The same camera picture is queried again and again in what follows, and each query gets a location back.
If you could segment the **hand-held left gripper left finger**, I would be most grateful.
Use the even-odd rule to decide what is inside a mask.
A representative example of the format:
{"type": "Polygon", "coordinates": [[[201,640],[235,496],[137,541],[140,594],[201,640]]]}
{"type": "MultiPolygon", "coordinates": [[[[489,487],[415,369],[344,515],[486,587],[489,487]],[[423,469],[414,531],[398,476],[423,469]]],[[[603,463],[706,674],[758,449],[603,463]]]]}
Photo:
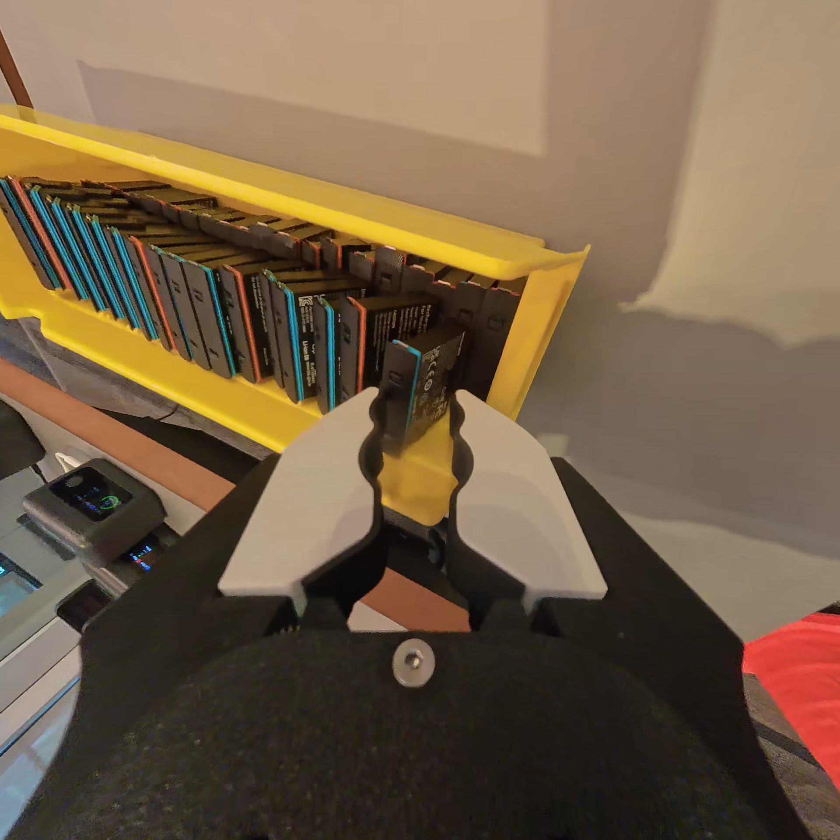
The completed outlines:
{"type": "Polygon", "coordinates": [[[362,560],[382,528],[384,408],[366,388],[286,447],[220,576],[223,595],[307,602],[362,560]]]}

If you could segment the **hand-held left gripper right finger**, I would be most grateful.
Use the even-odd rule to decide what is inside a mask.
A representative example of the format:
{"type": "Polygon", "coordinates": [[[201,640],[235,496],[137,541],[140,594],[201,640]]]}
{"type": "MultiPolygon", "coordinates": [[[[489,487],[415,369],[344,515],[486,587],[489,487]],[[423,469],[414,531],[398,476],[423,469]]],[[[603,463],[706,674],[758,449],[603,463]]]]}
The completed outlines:
{"type": "Polygon", "coordinates": [[[600,601],[607,584],[551,457],[468,391],[451,401],[446,571],[470,605],[600,601]]]}

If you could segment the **blue-edged black battery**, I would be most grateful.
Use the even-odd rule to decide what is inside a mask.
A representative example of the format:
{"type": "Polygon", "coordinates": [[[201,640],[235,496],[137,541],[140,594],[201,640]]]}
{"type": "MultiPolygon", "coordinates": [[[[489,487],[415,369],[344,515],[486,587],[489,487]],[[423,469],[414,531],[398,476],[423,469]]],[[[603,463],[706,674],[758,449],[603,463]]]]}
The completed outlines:
{"type": "Polygon", "coordinates": [[[394,339],[386,348],[381,378],[386,454],[400,455],[446,414],[467,334],[465,326],[449,320],[410,339],[394,339]]]}

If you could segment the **yellow plastic bin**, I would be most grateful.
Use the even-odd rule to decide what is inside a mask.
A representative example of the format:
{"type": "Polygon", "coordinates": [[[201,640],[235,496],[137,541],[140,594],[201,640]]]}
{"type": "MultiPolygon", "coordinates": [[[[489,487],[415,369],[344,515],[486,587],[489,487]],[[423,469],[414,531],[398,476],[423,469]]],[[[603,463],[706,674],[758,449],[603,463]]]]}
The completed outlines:
{"type": "MultiPolygon", "coordinates": [[[[516,419],[590,246],[572,254],[540,238],[280,171],[144,133],[2,104],[2,175],[127,181],[135,175],[336,228],[497,280],[528,277],[489,405],[516,419]]],[[[46,339],[280,452],[317,418],[277,385],[223,380],[149,342],[68,292],[43,288],[2,221],[2,314],[37,318],[46,339]]]]}

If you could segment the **row of black batteries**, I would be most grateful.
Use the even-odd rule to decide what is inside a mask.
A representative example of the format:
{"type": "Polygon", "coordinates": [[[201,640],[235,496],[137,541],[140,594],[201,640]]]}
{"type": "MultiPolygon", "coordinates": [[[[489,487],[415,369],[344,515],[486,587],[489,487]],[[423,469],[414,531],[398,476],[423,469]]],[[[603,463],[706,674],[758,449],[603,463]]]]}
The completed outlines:
{"type": "Polygon", "coordinates": [[[435,394],[487,398],[527,284],[166,182],[6,175],[2,213],[48,291],[321,413],[399,382],[385,373],[394,343],[444,355],[435,394]]]}

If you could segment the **black charger blue lights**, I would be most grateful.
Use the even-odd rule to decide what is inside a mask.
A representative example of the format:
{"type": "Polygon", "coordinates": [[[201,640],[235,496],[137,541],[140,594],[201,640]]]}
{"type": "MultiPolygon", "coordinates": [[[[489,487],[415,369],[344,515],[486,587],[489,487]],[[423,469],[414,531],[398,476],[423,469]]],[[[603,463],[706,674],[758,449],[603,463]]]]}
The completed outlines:
{"type": "Polygon", "coordinates": [[[116,599],[142,580],[180,539],[181,535],[164,523],[109,560],[95,556],[90,550],[80,553],[77,558],[105,595],[116,599]]]}

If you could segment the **grey charger green display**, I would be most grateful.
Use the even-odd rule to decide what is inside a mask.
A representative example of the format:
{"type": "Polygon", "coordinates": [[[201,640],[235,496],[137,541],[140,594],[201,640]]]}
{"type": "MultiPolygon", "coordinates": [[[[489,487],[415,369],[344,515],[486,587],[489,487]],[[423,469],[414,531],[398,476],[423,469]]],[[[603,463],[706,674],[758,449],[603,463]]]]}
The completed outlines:
{"type": "Polygon", "coordinates": [[[106,458],[93,458],[22,500],[36,527],[80,559],[106,565],[165,523],[158,494],[106,458]]]}

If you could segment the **red cloth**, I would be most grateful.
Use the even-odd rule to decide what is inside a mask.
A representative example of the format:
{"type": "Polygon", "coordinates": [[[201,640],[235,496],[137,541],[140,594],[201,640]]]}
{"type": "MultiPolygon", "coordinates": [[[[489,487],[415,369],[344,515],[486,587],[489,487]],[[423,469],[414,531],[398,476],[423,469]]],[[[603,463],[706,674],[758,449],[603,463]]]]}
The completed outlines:
{"type": "Polygon", "coordinates": [[[758,677],[815,759],[838,776],[838,605],[746,643],[742,669],[758,677]]]}

